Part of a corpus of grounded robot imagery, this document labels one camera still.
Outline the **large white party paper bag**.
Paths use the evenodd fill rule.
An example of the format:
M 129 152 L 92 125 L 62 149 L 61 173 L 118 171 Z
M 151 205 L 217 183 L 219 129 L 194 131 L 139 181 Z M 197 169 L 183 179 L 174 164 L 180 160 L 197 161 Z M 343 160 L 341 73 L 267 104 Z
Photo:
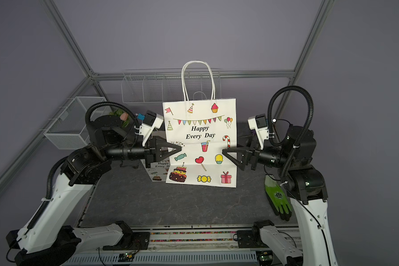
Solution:
M 181 82 L 183 101 L 163 104 L 166 140 L 181 147 L 170 157 L 166 183 L 235 188 L 237 166 L 223 150 L 237 146 L 236 99 L 216 99 L 212 82 L 210 98 L 196 100 Z

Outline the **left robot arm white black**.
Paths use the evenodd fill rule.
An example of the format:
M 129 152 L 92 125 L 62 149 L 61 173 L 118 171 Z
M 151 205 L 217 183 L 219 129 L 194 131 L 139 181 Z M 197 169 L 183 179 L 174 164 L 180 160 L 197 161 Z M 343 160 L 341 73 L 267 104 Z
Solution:
M 92 105 L 85 114 L 90 143 L 53 165 L 40 207 L 23 228 L 7 235 L 10 249 L 17 250 L 12 262 L 18 266 L 59 266 L 92 249 L 140 250 L 132 229 L 123 221 L 93 228 L 71 227 L 65 222 L 78 202 L 111 170 L 113 161 L 144 160 L 150 166 L 182 150 L 152 135 L 163 121 L 153 112 L 138 121 L 119 103 Z

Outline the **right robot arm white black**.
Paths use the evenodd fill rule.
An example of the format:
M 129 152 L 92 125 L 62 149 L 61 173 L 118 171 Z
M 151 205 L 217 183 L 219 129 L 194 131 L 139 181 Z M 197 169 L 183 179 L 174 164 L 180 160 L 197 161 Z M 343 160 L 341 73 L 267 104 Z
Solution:
M 240 170 L 258 165 L 278 170 L 278 179 L 267 176 L 265 191 L 275 213 L 283 220 L 295 215 L 298 221 L 301 247 L 280 232 L 272 221 L 255 222 L 250 231 L 238 231 L 240 248 L 260 248 L 260 265 L 270 265 L 278 259 L 282 266 L 336 266 L 338 260 L 331 239 L 328 222 L 328 192 L 323 175 L 311 164 L 317 142 L 310 124 L 314 103 L 307 90 L 290 85 L 272 96 L 268 110 L 272 111 L 277 98 L 285 92 L 298 92 L 307 102 L 303 126 L 290 125 L 286 137 L 277 141 L 275 120 L 271 113 L 249 119 L 256 140 L 251 136 L 245 146 L 226 148 L 223 155 Z

